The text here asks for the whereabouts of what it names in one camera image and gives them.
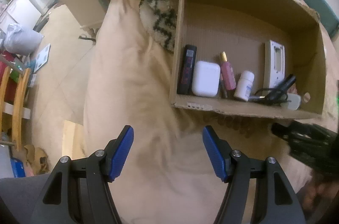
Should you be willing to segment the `person's right hand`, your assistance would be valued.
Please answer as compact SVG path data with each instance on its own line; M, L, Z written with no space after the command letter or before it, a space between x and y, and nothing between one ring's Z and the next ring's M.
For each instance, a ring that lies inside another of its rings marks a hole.
M338 179L314 172L311 180L306 183L306 193L302 201L302 208L306 211L312 211L316 207L317 198L333 201L337 193Z

